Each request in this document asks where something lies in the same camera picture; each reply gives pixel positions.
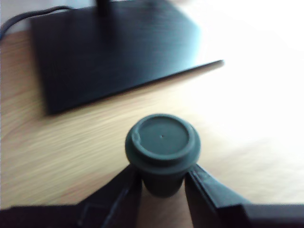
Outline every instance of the dark green cup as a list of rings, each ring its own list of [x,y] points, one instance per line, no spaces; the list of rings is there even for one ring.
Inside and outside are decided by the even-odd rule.
[[[157,197],[170,197],[196,164],[200,138],[188,122],[173,115],[153,114],[131,128],[125,150],[148,191]]]

